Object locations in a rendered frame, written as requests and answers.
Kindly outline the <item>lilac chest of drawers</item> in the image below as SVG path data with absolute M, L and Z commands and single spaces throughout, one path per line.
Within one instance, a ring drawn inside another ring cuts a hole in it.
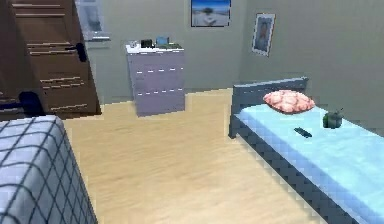
M 185 109 L 184 50 L 126 45 L 128 70 L 139 117 Z

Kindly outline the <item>grey framed portrait picture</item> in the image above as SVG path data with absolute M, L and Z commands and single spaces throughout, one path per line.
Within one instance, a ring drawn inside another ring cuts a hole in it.
M 275 14 L 258 13 L 256 15 L 252 51 L 262 56 L 269 56 L 275 25 Z

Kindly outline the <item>brown wooden room door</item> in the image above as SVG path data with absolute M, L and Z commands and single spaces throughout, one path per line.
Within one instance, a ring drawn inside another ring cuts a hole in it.
M 65 50 L 79 42 L 85 46 L 74 0 L 0 0 L 0 104 L 31 91 L 48 115 L 99 115 L 89 60 Z M 0 110 L 0 121 L 24 117 L 21 108 Z

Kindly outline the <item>window with white sill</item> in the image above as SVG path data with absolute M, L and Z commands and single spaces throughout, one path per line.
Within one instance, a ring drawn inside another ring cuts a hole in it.
M 82 34 L 85 41 L 109 41 L 101 9 L 101 0 L 75 0 Z

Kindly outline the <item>pink pillow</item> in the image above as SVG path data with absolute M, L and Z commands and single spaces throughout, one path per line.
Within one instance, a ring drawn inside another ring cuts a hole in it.
M 315 102 L 303 93 L 293 90 L 278 90 L 267 93 L 263 101 L 271 108 L 285 114 L 297 114 L 311 110 Z

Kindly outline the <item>grey bed with blue sheet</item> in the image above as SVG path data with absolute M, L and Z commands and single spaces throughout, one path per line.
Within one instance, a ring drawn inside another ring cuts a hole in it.
M 384 224 L 384 138 L 348 120 L 324 128 L 319 107 L 285 115 L 263 101 L 277 90 L 303 93 L 307 82 L 235 85 L 229 137 L 241 136 L 328 224 Z

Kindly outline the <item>black remote control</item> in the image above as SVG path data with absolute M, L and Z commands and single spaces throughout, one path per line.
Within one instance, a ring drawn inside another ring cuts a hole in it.
M 304 130 L 301 127 L 294 128 L 294 131 L 303 136 L 304 138 L 310 138 L 312 137 L 312 134 L 309 133 L 308 131 Z

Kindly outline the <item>blue sky framed picture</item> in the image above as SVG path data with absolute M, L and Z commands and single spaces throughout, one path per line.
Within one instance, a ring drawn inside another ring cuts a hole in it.
M 192 27 L 226 27 L 231 0 L 190 0 L 190 11 Z

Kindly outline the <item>green round object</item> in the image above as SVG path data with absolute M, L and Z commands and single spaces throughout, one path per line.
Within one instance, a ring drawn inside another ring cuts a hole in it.
M 323 116 L 323 127 L 330 129 L 340 128 L 342 125 L 343 115 L 341 113 L 342 109 L 336 110 L 334 112 L 327 112 Z

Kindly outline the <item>white checked bed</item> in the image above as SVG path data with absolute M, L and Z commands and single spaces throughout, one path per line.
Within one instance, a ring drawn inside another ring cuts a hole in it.
M 98 224 L 60 118 L 0 122 L 0 224 Z

